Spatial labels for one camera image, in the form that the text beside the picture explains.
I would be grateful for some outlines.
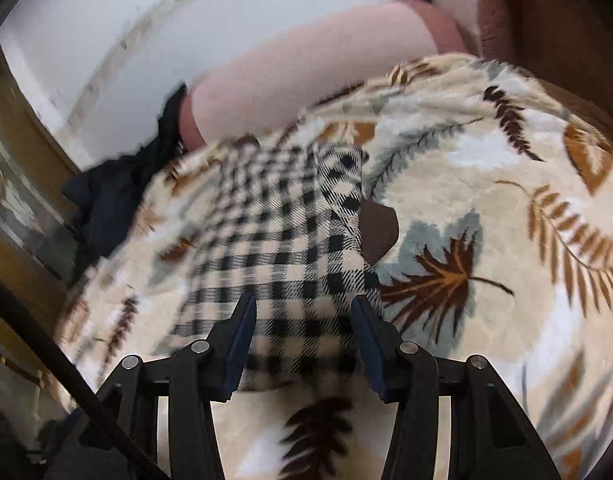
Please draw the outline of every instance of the floral blanket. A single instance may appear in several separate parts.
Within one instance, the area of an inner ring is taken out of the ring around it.
[[[485,355],[563,478],[583,478],[613,437],[612,144],[537,80],[463,54],[398,66],[259,138],[314,140],[361,145],[365,198],[397,213],[399,240],[375,265],[385,317],[434,355]],[[174,212],[233,149],[210,146],[156,175],[125,244],[88,272],[59,336],[93,388],[126,354],[170,350],[196,261]],[[436,478],[448,467],[445,401]],[[251,480],[379,478],[394,416],[357,376],[214,405],[226,477]],[[160,420],[164,437],[166,401]]]

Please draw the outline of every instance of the leaf stem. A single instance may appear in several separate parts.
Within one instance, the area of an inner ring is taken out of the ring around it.
[[[474,280],[474,282],[488,283],[489,285],[496,286],[500,290],[503,290],[504,292],[506,292],[510,296],[514,296],[515,297],[515,293],[512,290],[510,290],[510,288],[508,286],[504,286],[502,283],[494,282],[493,280],[489,280],[488,278],[480,278],[479,276],[471,276],[469,278],[469,280]]]

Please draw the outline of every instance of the white wall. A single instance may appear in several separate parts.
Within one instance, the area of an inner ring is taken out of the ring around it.
[[[29,103],[80,167],[152,137],[180,81],[273,34],[388,0],[20,0],[0,42]]]

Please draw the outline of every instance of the black cloth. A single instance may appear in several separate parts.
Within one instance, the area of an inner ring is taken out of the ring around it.
[[[62,194],[79,209],[72,222],[79,241],[73,283],[125,240],[151,178],[184,150],[179,148],[178,116],[186,92],[182,85],[168,99],[158,120],[157,137],[138,153],[107,160],[62,186]]]

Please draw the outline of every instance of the gingham fabric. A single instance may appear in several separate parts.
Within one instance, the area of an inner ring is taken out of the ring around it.
[[[204,337],[251,291],[258,319],[241,388],[347,379],[358,365],[351,300],[366,294],[379,305],[377,276],[360,255],[364,156],[314,144],[247,146],[224,160],[169,344]]]

